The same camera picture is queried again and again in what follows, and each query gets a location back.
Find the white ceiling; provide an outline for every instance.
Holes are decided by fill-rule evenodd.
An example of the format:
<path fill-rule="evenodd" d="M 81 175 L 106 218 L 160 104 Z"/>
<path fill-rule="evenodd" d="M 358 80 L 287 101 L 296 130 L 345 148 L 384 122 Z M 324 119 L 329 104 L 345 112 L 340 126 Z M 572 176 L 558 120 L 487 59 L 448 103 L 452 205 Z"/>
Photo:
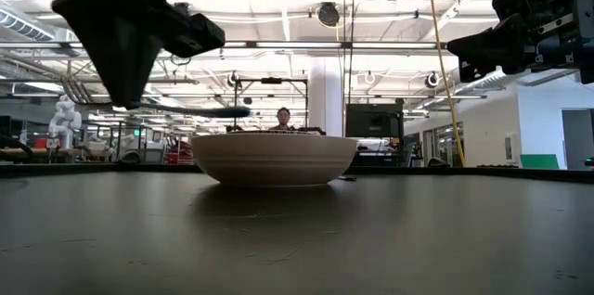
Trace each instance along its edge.
<path fill-rule="evenodd" d="M 52 0 L 2 0 L 4 4 L 25 12 L 31 19 L 45 24 L 68 27 L 67 23 L 51 11 Z M 191 10 L 201 12 L 216 21 L 225 31 L 228 41 L 346 41 L 350 40 L 351 27 L 354 27 L 354 41 L 382 42 L 434 42 L 432 8 L 430 0 L 171 0 L 188 2 Z M 322 2 L 334 2 L 342 13 L 346 10 L 346 30 L 329 29 L 320 25 L 316 19 L 316 8 Z M 491 0 L 436 0 L 437 18 L 445 12 L 451 17 L 440 22 L 439 34 L 442 41 L 480 32 L 497 23 L 497 17 L 491 8 Z M 355 22 L 349 16 L 355 11 Z M 415 11 L 419 17 L 414 18 Z M 0 32 L 5 41 L 22 40 L 6 30 Z M 19 51 L 30 55 L 31 51 Z M 340 61 L 338 52 L 326 52 L 324 56 L 334 56 Z M 346 70 L 349 71 L 349 52 L 347 51 Z M 178 69 L 177 78 L 196 80 L 198 84 L 153 83 L 151 90 L 166 94 L 232 94 L 226 86 L 226 76 L 231 71 L 244 78 L 269 76 L 285 78 L 307 78 L 312 66 L 312 53 L 304 51 L 267 51 L 256 49 L 226 49 L 221 56 L 219 51 L 194 58 L 192 62 Z M 445 70 L 453 71 L 456 76 L 458 61 L 455 57 L 445 56 Z M 44 59 L 44 65 L 55 70 L 65 71 L 64 60 Z M 86 60 L 73 62 L 78 69 L 88 63 Z M 152 79 L 173 78 L 176 66 L 168 59 L 153 67 Z M 351 72 L 354 94 L 403 94 L 424 93 L 423 77 L 439 70 L 439 59 L 432 53 L 410 55 L 386 55 L 378 53 L 354 52 Z M 371 72 L 375 76 L 373 83 L 365 82 L 365 75 Z M 90 66 L 78 74 L 82 78 L 96 78 Z M 253 106 L 259 109 L 276 109 L 281 106 L 302 108 L 303 97 L 292 89 L 291 85 L 253 86 L 247 93 L 272 94 L 287 93 L 292 97 L 262 100 L 254 99 Z M 185 106 L 221 107 L 213 98 L 184 99 L 178 98 Z"/>

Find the metal frame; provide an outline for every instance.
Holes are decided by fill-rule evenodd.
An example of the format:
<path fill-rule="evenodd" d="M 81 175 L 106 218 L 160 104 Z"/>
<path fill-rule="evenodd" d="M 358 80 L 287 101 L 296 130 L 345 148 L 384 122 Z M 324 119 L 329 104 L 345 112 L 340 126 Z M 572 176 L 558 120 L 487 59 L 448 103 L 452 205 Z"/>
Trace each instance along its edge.
<path fill-rule="evenodd" d="M 241 82 L 247 82 L 248 84 L 243 86 L 241 92 L 238 93 L 238 87 Z M 260 79 L 253 79 L 253 78 L 239 78 L 235 81 L 233 85 L 233 106 L 238 105 L 238 98 L 244 92 L 246 92 L 254 83 L 264 83 L 264 84 L 281 84 L 281 83 L 289 83 L 291 84 L 297 92 L 305 98 L 305 127 L 309 126 L 309 81 L 306 79 L 292 79 L 292 78 L 260 78 Z M 305 93 L 303 93 L 297 85 L 294 83 L 304 83 L 305 84 Z M 266 95 L 266 97 L 275 97 L 275 95 Z M 233 126 L 237 126 L 238 118 L 233 118 Z"/>

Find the yellow cable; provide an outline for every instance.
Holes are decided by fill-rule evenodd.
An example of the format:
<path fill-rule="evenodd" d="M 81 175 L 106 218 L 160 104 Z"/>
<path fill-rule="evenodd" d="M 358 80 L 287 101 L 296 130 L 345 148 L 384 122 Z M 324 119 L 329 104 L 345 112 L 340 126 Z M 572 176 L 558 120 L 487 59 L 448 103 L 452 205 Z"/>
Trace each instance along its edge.
<path fill-rule="evenodd" d="M 454 129 L 454 136 L 456 137 L 456 143 L 458 145 L 458 151 L 460 154 L 460 161 L 462 167 L 466 167 L 466 158 L 464 157 L 464 150 L 462 149 L 462 141 L 458 133 L 458 120 L 456 120 L 456 110 L 454 109 L 454 102 L 452 101 L 452 95 L 449 92 L 449 85 L 446 78 L 446 69 L 444 68 L 444 57 L 442 54 L 442 46 L 439 40 L 439 28 L 437 27 L 437 16 L 435 12 L 435 0 L 431 0 L 431 11 L 433 14 L 433 27 L 435 27 L 435 42 L 437 43 L 437 54 L 439 55 L 439 67 L 442 71 L 442 80 L 444 81 L 445 93 L 447 94 L 447 102 L 449 103 L 449 111 L 452 114 L 452 127 Z"/>

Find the white robot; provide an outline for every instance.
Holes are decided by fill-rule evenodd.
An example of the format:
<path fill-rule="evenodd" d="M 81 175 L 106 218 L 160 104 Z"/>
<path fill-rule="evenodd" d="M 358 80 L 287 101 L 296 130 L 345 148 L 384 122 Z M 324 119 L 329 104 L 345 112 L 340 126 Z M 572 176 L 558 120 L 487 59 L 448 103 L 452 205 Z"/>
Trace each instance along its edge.
<path fill-rule="evenodd" d="M 67 96 L 61 96 L 59 98 L 59 101 L 56 103 L 56 113 L 49 122 L 49 137 L 45 145 L 46 148 L 72 147 L 74 130 L 80 129 L 83 124 L 81 113 L 74 110 L 74 105 Z M 62 145 L 59 144 L 59 135 L 62 135 Z"/>

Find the ceiling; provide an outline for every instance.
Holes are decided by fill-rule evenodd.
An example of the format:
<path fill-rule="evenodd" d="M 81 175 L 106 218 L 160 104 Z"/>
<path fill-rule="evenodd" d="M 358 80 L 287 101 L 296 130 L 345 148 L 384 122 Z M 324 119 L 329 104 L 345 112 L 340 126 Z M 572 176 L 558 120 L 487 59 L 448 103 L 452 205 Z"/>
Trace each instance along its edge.
<path fill-rule="evenodd" d="M 71 33 L 64 32 L 68 24 L 51 10 L 52 0 L 0 0 L 0 11 L 8 10 L 13 15 L 27 20 L 31 25 L 54 34 L 54 40 L 69 40 Z M 431 0 L 170 0 L 187 2 L 192 12 L 205 14 L 226 32 L 228 42 L 382 42 L 387 46 L 394 42 L 434 43 L 435 31 Z M 322 25 L 316 17 L 321 3 L 334 3 L 341 21 L 338 29 Z M 436 17 L 441 41 L 481 32 L 494 26 L 497 17 L 491 8 L 491 0 L 435 0 Z M 3 42 L 32 41 L 26 37 L 0 27 Z M 344 70 L 345 81 L 351 80 L 352 101 L 386 101 L 393 98 L 370 98 L 368 95 L 424 95 L 435 94 L 439 89 L 427 89 L 424 79 L 432 71 L 440 70 L 439 57 L 434 49 L 416 50 L 365 50 L 341 51 L 324 48 L 234 48 L 226 47 L 195 57 L 185 66 L 176 66 L 170 55 L 163 53 L 153 67 L 152 82 L 147 89 L 151 95 L 194 95 L 162 96 L 169 103 L 184 107 L 220 108 L 232 102 L 233 87 L 227 84 L 230 73 L 239 78 L 258 79 L 281 77 L 306 79 L 315 60 L 336 58 L 338 69 Z M 92 82 L 97 73 L 84 54 L 71 58 L 57 51 L 29 48 L 9 49 L 23 59 L 33 59 L 46 67 L 35 72 L 39 78 L 56 78 L 67 71 L 76 73 L 77 78 Z M 15 63 L 6 57 L 5 61 Z M 445 53 L 444 68 L 456 83 L 458 60 Z M 0 70 L 5 78 L 14 78 Z M 93 92 L 106 94 L 100 83 L 90 83 Z M 18 92 L 52 92 L 38 87 L 18 85 Z M 280 107 L 294 109 L 293 123 L 301 124 L 299 113 L 304 114 L 304 92 L 300 83 L 268 85 L 255 83 L 244 95 L 252 96 L 254 109 L 261 111 L 258 122 L 244 122 L 260 128 L 275 123 L 274 114 Z M 411 109 L 419 107 L 422 100 L 409 99 Z M 222 122 L 211 122 L 209 130 L 220 128 Z"/>

